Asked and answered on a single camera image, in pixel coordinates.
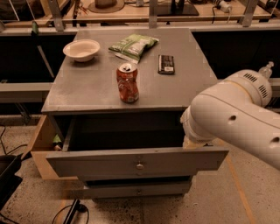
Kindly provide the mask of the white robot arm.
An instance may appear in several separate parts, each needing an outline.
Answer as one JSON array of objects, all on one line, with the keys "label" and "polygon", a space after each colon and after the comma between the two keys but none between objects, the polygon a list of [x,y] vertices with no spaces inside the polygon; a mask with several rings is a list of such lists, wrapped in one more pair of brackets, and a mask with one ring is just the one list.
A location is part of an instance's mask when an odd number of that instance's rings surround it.
[{"label": "white robot arm", "polygon": [[183,147],[196,149],[216,137],[280,169],[280,115],[267,110],[272,70],[241,70],[194,97],[180,118]]}]

